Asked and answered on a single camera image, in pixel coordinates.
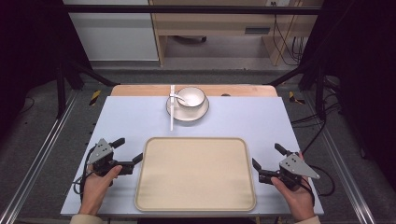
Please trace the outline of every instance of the white bowl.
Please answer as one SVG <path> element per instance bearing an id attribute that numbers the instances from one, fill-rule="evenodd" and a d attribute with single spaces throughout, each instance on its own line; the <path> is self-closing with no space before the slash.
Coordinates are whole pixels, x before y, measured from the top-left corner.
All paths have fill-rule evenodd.
<path id="1" fill-rule="evenodd" d="M 186 101 L 184 102 L 177 98 L 177 102 L 188 109 L 196 109 L 197 107 L 200 107 L 205 100 L 204 92 L 196 87 L 183 88 L 177 93 L 177 95 L 183 97 Z"/>

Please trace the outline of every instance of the table surface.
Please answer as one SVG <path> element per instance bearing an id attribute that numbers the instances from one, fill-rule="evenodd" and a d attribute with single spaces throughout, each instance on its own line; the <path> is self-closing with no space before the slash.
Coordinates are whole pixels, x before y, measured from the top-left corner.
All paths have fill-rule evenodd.
<path id="1" fill-rule="evenodd" d="M 125 137 L 123 146 L 116 149 L 114 159 L 128 161 L 141 153 L 152 137 L 238 137 L 247 143 L 250 158 L 258 161 L 265 170 L 279 169 L 284 157 L 274 149 L 279 143 L 290 151 L 299 146 L 291 128 L 283 101 L 268 86 L 249 85 L 194 85 L 201 88 L 210 103 L 208 112 L 196 121 L 175 120 L 174 130 L 169 130 L 169 114 L 165 103 L 169 85 L 126 85 L 114 88 L 106 103 L 87 146 L 91 148 L 100 138 L 108 142 Z M 220 96 L 228 93 L 232 97 Z M 84 158 L 76 173 L 82 173 Z M 114 217 L 255 217 L 289 214 L 283 196 L 271 185 L 261 184 L 257 172 L 252 169 L 256 206 L 241 212 L 143 212 L 136 208 L 134 199 L 140 174 L 139 163 L 133 175 L 120 176 L 109 189 L 100 215 Z M 316 196 L 314 210 L 323 214 Z M 79 208 L 79 196 L 69 191 L 61 214 L 74 215 Z"/>

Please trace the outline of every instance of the white table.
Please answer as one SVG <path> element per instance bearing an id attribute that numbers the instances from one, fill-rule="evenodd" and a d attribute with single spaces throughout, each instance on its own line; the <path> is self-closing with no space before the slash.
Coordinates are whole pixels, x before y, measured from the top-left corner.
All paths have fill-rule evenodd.
<path id="1" fill-rule="evenodd" d="M 274 149 L 279 143 L 290 151 L 299 147 L 290 126 L 289 117 L 280 97 L 221 97 L 208 96 L 210 107 L 204 117 L 196 121 L 176 120 L 174 130 L 169 130 L 169 114 L 164 96 L 109 96 L 92 134 L 87 150 L 100 138 L 108 142 L 121 137 L 126 143 L 115 150 L 114 159 L 128 161 L 143 152 L 147 140 L 162 136 L 239 137 L 247 143 L 251 158 L 265 170 L 278 170 L 284 159 Z M 85 156 L 76 178 L 82 174 Z M 120 176 L 109 189 L 99 215 L 114 217 L 256 217 L 289 214 L 283 196 L 274 186 L 259 183 L 252 169 L 256 206 L 248 212 L 142 212 L 134 204 L 140 164 L 133 175 Z M 322 215 L 323 208 L 316 197 L 315 213 Z M 62 215 L 74 215 L 80 206 L 79 196 L 73 190 L 62 209 Z"/>

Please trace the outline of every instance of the wooden table edge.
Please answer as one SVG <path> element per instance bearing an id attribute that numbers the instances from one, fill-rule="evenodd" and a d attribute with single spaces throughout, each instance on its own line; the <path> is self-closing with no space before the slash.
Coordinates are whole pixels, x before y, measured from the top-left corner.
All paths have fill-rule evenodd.
<path id="1" fill-rule="evenodd" d="M 221 96 L 228 94 L 231 96 L 267 96 L 277 97 L 276 89 L 268 85 L 176 85 L 176 91 L 185 87 L 200 88 L 207 96 Z M 170 85 L 118 85 L 113 88 L 110 96 L 166 96 L 169 95 Z"/>

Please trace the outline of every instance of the wall outlet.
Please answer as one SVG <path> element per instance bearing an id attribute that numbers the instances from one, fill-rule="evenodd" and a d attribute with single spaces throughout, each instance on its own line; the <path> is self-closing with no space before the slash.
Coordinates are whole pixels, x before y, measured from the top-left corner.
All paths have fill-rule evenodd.
<path id="1" fill-rule="evenodd" d="M 288 7 L 290 0 L 267 0 L 266 7 Z"/>

